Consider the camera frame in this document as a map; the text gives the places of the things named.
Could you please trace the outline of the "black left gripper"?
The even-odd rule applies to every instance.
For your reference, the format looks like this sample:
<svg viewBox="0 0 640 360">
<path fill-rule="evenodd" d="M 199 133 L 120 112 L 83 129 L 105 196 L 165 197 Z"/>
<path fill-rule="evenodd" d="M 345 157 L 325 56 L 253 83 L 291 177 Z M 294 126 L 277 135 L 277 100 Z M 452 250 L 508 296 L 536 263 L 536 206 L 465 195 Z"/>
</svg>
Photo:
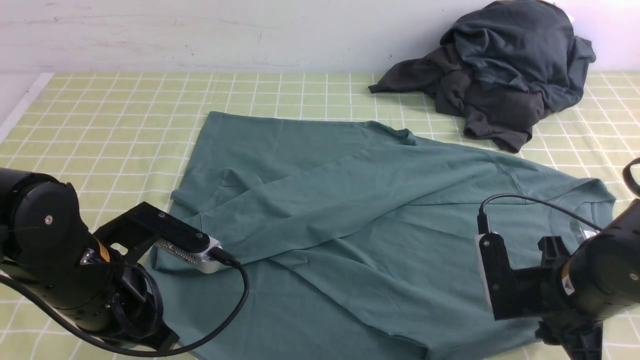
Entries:
<svg viewBox="0 0 640 360">
<path fill-rule="evenodd" d="M 163 319 L 163 300 L 140 264 L 159 239 L 204 249 L 202 231 L 142 202 L 93 234 L 78 214 L 46 230 L 45 300 L 87 335 L 117 350 L 169 351 L 178 334 Z"/>
</svg>

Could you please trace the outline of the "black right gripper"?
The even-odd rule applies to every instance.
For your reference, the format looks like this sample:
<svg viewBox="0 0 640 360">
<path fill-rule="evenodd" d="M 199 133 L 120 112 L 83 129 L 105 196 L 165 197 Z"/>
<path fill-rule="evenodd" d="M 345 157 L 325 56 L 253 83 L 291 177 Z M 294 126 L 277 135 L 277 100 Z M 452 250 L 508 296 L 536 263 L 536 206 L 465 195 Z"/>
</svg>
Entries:
<svg viewBox="0 0 640 360">
<path fill-rule="evenodd" d="M 559 236 L 537 243 L 541 262 L 514 269 L 505 240 L 487 233 L 482 249 L 496 321 L 537 318 L 535 338 L 560 346 L 571 360 L 601 360 L 605 293 L 582 261 Z"/>
</svg>

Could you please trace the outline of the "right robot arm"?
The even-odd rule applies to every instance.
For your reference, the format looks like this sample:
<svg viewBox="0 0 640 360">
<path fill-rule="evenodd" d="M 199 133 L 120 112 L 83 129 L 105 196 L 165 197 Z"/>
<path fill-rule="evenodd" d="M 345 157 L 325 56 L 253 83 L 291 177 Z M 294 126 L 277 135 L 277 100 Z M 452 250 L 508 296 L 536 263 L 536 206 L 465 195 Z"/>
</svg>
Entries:
<svg viewBox="0 0 640 360">
<path fill-rule="evenodd" d="M 496 321 L 537 318 L 535 337 L 572 360 L 601 360 L 604 321 L 640 302 L 639 201 L 569 251 L 562 237 L 542 237 L 537 266 L 514 269 L 503 237 L 490 228 L 485 199 L 477 215 L 477 250 L 487 303 Z"/>
</svg>

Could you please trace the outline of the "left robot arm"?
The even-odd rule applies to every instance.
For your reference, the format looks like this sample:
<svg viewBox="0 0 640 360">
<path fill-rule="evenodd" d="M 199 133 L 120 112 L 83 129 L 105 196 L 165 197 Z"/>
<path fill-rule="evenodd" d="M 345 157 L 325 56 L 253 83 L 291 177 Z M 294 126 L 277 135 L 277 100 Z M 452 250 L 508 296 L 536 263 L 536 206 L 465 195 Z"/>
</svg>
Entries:
<svg viewBox="0 0 640 360">
<path fill-rule="evenodd" d="M 155 245 L 206 248 L 206 235 L 147 202 L 90 232 L 73 185 L 2 168 L 1 271 L 73 330 L 107 346 L 169 351 L 157 285 L 140 264 Z"/>
</svg>

